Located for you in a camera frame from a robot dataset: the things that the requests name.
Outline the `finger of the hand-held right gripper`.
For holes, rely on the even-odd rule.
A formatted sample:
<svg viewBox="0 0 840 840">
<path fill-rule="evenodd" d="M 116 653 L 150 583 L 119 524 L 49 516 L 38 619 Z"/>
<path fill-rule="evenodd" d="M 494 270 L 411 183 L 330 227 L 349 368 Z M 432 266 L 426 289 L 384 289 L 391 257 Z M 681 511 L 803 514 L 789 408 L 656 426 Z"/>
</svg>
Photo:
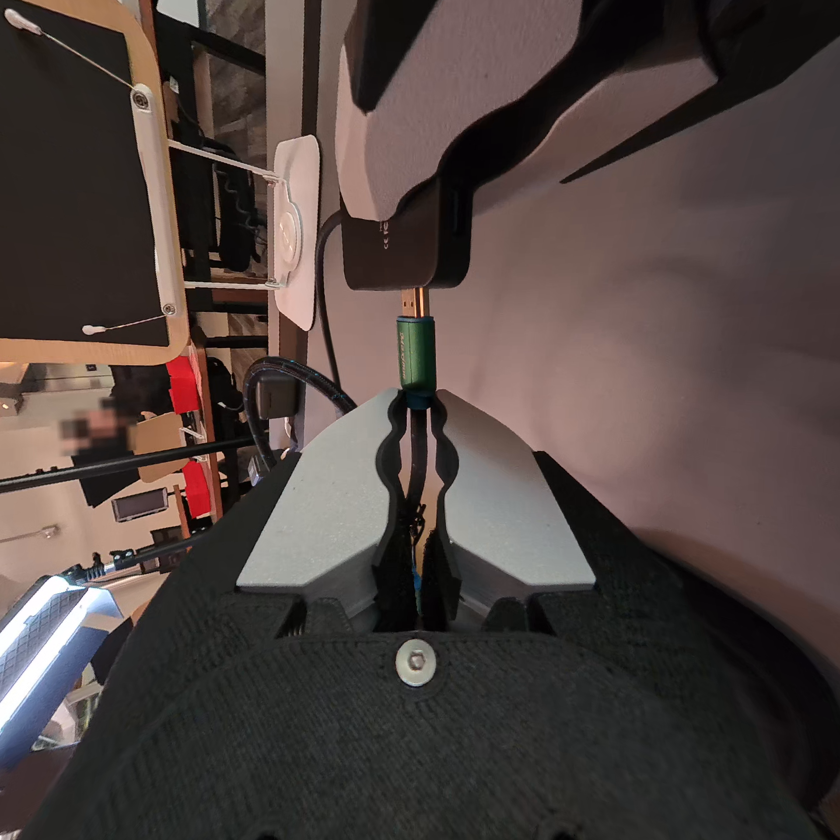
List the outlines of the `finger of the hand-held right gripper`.
<svg viewBox="0 0 840 840">
<path fill-rule="evenodd" d="M 453 145 L 449 184 L 579 180 L 777 87 L 838 28 L 838 1 L 597 3 L 557 67 Z"/>
<path fill-rule="evenodd" d="M 339 58 L 335 155 L 350 215 L 385 221 L 449 146 L 571 52 L 580 1 L 358 2 Z"/>
</svg>

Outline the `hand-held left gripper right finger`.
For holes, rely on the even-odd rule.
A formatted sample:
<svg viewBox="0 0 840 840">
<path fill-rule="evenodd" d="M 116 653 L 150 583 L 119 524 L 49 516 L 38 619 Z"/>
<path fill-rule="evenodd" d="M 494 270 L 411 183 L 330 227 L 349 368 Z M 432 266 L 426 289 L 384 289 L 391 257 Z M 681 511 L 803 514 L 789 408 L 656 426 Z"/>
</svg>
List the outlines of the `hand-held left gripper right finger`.
<svg viewBox="0 0 840 840">
<path fill-rule="evenodd" d="M 423 550 L 424 628 L 478 625 L 500 600 L 592 592 L 595 573 L 531 447 L 446 390 L 430 415 L 442 486 Z"/>
</svg>

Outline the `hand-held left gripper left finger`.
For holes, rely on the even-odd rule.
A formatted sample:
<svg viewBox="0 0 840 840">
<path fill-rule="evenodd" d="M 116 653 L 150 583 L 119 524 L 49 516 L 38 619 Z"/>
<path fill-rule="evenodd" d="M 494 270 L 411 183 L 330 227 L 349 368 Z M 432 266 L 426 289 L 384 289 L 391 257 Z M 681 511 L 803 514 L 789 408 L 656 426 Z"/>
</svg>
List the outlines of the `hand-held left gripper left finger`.
<svg viewBox="0 0 840 840">
<path fill-rule="evenodd" d="M 414 630 L 413 514 L 400 478 L 406 415 L 404 393 L 385 389 L 302 450 L 240 591 L 333 599 L 376 631 Z"/>
</svg>

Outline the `black adapter hub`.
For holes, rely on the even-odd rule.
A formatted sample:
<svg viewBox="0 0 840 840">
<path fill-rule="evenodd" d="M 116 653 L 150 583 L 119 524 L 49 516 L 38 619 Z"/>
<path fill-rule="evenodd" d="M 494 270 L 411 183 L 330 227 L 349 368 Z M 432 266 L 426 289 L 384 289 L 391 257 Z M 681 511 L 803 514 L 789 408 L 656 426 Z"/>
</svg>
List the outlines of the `black adapter hub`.
<svg viewBox="0 0 840 840">
<path fill-rule="evenodd" d="M 340 198 L 343 273 L 355 291 L 457 287 L 469 270 L 474 192 L 441 176 L 383 221 L 351 215 Z"/>
</svg>

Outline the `white board stand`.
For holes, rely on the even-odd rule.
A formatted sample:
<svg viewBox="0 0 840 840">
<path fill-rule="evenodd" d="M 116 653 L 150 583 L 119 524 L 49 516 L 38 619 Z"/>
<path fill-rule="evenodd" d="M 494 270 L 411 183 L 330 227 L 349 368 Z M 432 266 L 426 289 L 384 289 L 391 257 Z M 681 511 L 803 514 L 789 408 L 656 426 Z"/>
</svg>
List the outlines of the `white board stand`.
<svg viewBox="0 0 840 840">
<path fill-rule="evenodd" d="M 184 282 L 170 167 L 170 152 L 180 151 L 257 175 L 268 184 L 273 194 L 269 224 L 274 235 L 272 268 L 268 280 L 256 288 L 273 292 L 279 312 L 299 329 L 309 331 L 316 314 L 315 252 L 321 181 L 318 140 L 306 135 L 278 143 L 274 168 L 263 170 L 166 139 L 161 104 L 146 85 L 134 85 L 129 99 L 149 198 L 161 318 L 174 320 L 184 314 L 187 287 L 233 287 L 230 283 Z"/>
</svg>

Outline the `red storage bin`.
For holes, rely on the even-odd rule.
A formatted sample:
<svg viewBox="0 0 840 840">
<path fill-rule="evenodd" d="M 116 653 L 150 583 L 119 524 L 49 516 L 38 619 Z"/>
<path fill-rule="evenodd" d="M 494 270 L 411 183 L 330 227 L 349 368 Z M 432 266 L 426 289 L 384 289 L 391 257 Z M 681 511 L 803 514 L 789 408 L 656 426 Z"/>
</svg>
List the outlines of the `red storage bin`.
<svg viewBox="0 0 840 840">
<path fill-rule="evenodd" d="M 179 355 L 165 364 L 170 379 L 169 397 L 174 413 L 183 415 L 201 410 L 196 376 L 188 357 Z"/>
<path fill-rule="evenodd" d="M 203 518 L 212 511 L 212 494 L 207 483 L 203 466 L 200 462 L 190 459 L 183 468 L 185 481 L 185 498 L 193 519 Z"/>
</svg>

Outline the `small grey display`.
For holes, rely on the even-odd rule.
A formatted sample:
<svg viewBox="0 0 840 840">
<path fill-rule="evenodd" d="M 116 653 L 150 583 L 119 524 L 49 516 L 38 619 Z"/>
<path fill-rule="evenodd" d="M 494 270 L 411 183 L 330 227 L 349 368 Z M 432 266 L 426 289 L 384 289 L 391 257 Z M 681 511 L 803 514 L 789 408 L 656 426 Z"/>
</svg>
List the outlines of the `small grey display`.
<svg viewBox="0 0 840 840">
<path fill-rule="evenodd" d="M 170 491 L 161 487 L 111 499 L 112 515 L 117 523 L 131 522 L 169 509 Z"/>
</svg>

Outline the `black metal pole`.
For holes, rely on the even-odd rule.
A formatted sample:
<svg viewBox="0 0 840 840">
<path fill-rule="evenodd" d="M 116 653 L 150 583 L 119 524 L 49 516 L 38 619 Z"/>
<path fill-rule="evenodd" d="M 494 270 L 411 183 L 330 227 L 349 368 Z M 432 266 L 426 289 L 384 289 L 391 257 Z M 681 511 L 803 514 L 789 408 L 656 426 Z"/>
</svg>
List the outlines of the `black metal pole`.
<svg viewBox="0 0 840 840">
<path fill-rule="evenodd" d="M 250 435 L 247 435 L 222 442 L 171 448 L 143 455 L 126 455 L 120 458 L 109 458 L 90 463 L 89 465 L 66 468 L 53 467 L 48 470 L 40 469 L 32 474 L 1 479 L 1 493 L 7 494 L 38 487 L 48 487 L 73 480 L 107 476 L 132 469 L 140 469 L 145 466 L 156 466 L 183 459 L 197 459 L 199 456 L 214 455 L 229 449 L 248 447 L 254 443 L 254 439 Z"/>
</svg>

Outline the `bright light panel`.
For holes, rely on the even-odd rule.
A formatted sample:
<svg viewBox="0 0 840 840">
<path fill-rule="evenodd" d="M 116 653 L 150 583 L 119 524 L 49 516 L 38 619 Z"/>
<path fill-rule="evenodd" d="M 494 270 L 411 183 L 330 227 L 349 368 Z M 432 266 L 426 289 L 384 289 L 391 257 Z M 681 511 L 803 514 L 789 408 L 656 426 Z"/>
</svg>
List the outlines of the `bright light panel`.
<svg viewBox="0 0 840 840">
<path fill-rule="evenodd" d="M 110 590 L 39 578 L 2 619 L 1 767 L 36 743 L 105 638 L 124 616 Z"/>
</svg>

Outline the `black board with wooden frame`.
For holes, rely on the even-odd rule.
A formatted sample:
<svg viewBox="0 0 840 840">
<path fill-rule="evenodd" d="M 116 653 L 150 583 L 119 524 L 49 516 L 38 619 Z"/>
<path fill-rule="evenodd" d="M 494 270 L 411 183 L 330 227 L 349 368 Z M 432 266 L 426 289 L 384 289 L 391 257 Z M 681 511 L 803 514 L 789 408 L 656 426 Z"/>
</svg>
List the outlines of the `black board with wooden frame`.
<svg viewBox="0 0 840 840">
<path fill-rule="evenodd" d="M 189 342 L 161 318 L 130 90 L 165 112 L 154 48 L 120 2 L 2 2 L 4 363 L 163 364 Z"/>
</svg>

